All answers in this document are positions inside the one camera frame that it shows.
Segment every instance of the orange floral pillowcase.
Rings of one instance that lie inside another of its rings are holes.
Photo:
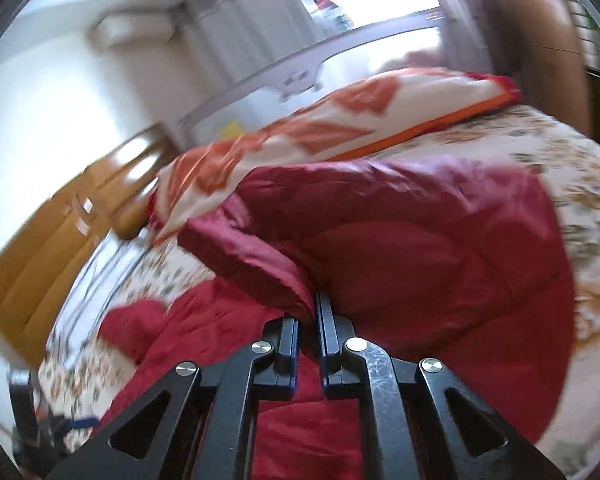
[[[508,78],[407,68],[348,85],[237,139],[200,146],[160,174],[155,243],[215,208],[257,166],[347,160],[520,101]]]

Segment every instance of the metal bolt head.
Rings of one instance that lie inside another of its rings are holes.
[[[256,341],[251,345],[251,350],[256,354],[266,354],[273,350],[273,345],[269,341]]]
[[[345,341],[345,345],[352,352],[362,352],[366,350],[367,342],[361,337],[350,337]]]
[[[437,374],[442,370],[442,363],[434,357],[423,359],[420,361],[420,366],[422,366],[424,371],[429,372],[430,374]]]
[[[186,377],[196,372],[198,367],[191,361],[184,361],[176,366],[176,373],[180,376]]]

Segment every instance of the red comforter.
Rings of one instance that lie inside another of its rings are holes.
[[[101,336],[140,365],[104,422],[178,362],[225,359],[281,311],[307,336],[318,288],[359,336],[442,359],[530,440],[553,415],[573,280],[528,171],[450,158],[259,168],[178,240],[219,277],[165,317],[147,302],[107,316]],[[261,403],[253,478],[362,478],[356,402],[323,400],[305,355],[299,373],[292,403]]]

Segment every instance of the bed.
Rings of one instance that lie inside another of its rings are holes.
[[[389,29],[352,31],[347,41],[339,38],[340,44],[323,46],[318,57],[320,45],[309,47],[193,110],[182,121],[179,141],[191,146],[212,140],[218,124],[227,124],[235,114],[231,106],[264,85],[302,94],[314,86],[310,80],[318,67],[336,54],[413,27],[430,27],[429,20],[438,19],[423,14],[398,20]],[[303,60],[309,60],[309,69],[299,69]],[[305,73],[311,77],[301,77]],[[277,117],[260,120],[267,124],[289,112],[287,105],[281,108]],[[217,113],[221,120],[213,118]],[[516,105],[368,156],[419,159],[441,153],[528,166],[541,175],[554,199],[576,277],[576,339],[560,406],[537,446],[570,478],[586,478],[600,460],[600,146],[534,108]],[[74,280],[107,233],[142,243],[155,176],[175,156],[160,126],[141,132],[41,206],[0,254],[0,329],[32,367],[39,367],[40,385],[56,413],[101,417],[134,373],[132,362],[96,337],[102,316],[88,329],[69,366],[64,357],[46,352],[47,339]],[[107,308],[154,298],[168,309],[181,292],[212,277],[192,254],[167,239],[146,248]],[[88,434],[71,432],[69,449],[80,446]]]

